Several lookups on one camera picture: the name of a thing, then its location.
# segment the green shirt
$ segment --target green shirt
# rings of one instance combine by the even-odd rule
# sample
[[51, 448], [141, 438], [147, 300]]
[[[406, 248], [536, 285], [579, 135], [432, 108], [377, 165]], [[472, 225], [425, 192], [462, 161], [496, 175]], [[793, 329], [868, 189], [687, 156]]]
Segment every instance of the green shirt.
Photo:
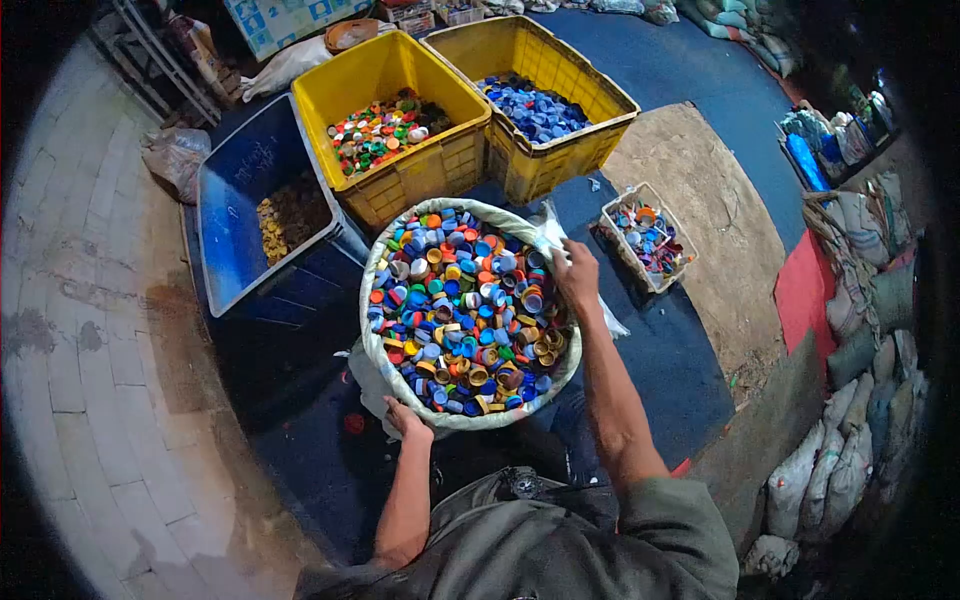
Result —
[[[734, 598], [739, 572], [730, 534], [707, 487], [648, 479], [620, 497], [618, 534], [538, 500], [471, 495], [431, 515], [423, 553], [399, 571], [361, 565], [308, 571], [296, 598]], [[452, 504], [463, 505], [463, 502]]]

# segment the man's right hand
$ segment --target man's right hand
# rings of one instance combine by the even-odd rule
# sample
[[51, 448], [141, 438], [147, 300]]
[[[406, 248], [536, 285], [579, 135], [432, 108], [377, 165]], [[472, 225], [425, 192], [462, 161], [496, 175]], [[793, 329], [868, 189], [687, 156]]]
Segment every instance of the man's right hand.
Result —
[[564, 253], [552, 249], [554, 279], [570, 308], [582, 320], [586, 315], [599, 310], [599, 265], [586, 244], [564, 239], [564, 248], [570, 254], [572, 264], [566, 264]]

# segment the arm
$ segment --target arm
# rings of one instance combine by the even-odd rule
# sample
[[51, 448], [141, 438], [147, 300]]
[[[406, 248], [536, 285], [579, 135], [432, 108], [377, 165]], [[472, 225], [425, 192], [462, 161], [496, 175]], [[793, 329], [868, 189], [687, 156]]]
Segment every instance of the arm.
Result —
[[387, 419], [403, 436], [394, 485], [376, 526], [372, 562], [390, 569], [410, 564], [430, 530], [430, 445], [433, 431], [396, 398], [386, 397]]
[[598, 453], [619, 492], [648, 477], [669, 477], [654, 448], [640, 395], [613, 345], [597, 293], [597, 261], [584, 244], [564, 240], [572, 264], [554, 249], [557, 284], [584, 339], [584, 374]]

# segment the blue plastic bin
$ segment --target blue plastic bin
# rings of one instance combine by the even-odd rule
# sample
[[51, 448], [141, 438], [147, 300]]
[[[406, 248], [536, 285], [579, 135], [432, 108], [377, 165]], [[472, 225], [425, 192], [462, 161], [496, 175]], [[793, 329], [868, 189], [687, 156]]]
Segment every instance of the blue plastic bin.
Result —
[[[334, 301], [355, 300], [369, 251], [333, 198], [290, 93], [277, 97], [210, 154], [197, 176], [204, 282], [216, 318], [299, 327]], [[329, 205], [329, 225], [267, 267], [256, 206], [306, 169]]]

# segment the yellow plastic crate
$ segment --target yellow plastic crate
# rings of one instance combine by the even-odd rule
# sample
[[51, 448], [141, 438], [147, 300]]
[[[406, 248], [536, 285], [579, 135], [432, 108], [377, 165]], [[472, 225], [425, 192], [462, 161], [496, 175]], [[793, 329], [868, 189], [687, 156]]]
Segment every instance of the yellow plastic crate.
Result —
[[[324, 177], [337, 199], [371, 233], [379, 232], [405, 208], [428, 198], [461, 194], [483, 176], [489, 105], [403, 32], [358, 44], [300, 75], [292, 87]], [[327, 128], [403, 87], [439, 105], [455, 126], [359, 177], [348, 178], [340, 169]]]
[[486, 97], [474, 82], [516, 72], [578, 103], [594, 125], [545, 144], [531, 143], [493, 103], [487, 168], [507, 199], [524, 205], [607, 161], [640, 107], [582, 54], [525, 16], [452, 27], [420, 41]]

